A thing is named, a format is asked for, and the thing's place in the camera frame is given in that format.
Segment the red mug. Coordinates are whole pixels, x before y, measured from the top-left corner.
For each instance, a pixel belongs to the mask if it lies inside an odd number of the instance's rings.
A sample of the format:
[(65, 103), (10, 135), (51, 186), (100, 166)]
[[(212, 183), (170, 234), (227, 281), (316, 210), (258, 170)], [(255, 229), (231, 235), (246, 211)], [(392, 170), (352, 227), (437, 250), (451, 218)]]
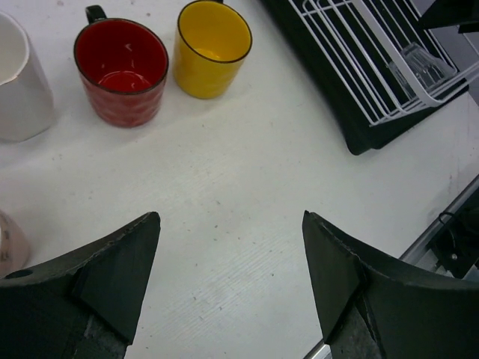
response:
[(160, 110), (168, 75), (164, 43), (146, 26), (108, 18), (98, 4), (85, 8), (73, 57), (92, 109), (105, 122), (133, 128)]

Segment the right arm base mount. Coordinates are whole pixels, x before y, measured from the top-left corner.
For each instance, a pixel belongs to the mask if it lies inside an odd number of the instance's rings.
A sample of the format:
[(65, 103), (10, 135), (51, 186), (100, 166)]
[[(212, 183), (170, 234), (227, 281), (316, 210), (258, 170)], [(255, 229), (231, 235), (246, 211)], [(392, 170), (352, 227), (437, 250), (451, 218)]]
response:
[(463, 280), (473, 266), (478, 268), (478, 207), (456, 213), (444, 211), (438, 220), (441, 228), (433, 237), (431, 249), (441, 267)]

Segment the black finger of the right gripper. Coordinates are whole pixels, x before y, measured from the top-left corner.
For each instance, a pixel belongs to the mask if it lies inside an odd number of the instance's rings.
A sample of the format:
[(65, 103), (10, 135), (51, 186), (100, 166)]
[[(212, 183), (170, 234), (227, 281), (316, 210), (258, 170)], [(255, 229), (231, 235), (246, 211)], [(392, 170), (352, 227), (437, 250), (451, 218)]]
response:
[(459, 26), (459, 34), (478, 32), (478, 0), (435, 0), (419, 19), (425, 29)]

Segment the clear drinking glass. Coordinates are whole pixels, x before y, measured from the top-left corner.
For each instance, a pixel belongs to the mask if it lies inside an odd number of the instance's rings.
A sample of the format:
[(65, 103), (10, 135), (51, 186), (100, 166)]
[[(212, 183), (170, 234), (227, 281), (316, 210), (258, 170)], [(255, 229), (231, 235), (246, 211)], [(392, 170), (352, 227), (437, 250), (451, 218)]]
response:
[(457, 73), (454, 67), (431, 55), (416, 42), (410, 43), (400, 53), (427, 92), (431, 92)]

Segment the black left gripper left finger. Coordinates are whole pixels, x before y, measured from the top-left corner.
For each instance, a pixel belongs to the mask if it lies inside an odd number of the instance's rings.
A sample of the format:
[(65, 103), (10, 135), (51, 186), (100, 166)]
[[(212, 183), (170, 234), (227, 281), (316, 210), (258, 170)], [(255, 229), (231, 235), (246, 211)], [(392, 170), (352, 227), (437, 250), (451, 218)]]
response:
[(2, 358), (124, 358), (160, 234), (147, 212), (113, 233), (1, 279)]

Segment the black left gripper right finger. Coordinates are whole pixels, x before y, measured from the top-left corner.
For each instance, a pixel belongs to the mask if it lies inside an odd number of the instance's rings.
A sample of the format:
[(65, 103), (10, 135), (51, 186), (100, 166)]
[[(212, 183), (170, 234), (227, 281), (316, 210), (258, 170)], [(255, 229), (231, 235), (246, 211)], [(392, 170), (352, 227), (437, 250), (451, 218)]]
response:
[(478, 285), (412, 266), (305, 212), (315, 306), (334, 358), (477, 358)]

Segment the white mug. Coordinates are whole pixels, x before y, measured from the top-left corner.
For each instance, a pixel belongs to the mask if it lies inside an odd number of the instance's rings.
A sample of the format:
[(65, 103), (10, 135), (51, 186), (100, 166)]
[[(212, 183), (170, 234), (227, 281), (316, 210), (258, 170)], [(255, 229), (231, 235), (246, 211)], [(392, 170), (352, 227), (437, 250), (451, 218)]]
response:
[(9, 14), (1, 13), (1, 139), (20, 142), (55, 121), (52, 90), (31, 40)]

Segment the pink beige mug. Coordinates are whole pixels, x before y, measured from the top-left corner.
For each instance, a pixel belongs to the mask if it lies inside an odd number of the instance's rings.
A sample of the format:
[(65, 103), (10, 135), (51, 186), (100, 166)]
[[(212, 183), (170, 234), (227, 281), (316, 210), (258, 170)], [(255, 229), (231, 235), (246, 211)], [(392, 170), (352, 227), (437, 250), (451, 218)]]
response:
[(28, 260), (29, 243), (18, 224), (1, 211), (1, 278), (20, 270)]

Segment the yellow mug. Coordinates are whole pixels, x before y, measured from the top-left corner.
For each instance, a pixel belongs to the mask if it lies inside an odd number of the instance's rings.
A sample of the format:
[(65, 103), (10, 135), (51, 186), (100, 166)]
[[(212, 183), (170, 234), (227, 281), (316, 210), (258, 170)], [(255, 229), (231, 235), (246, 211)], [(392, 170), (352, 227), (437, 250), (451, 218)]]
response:
[(173, 75), (190, 96), (221, 96), (251, 51), (246, 20), (222, 1), (193, 1), (180, 11), (174, 41)]

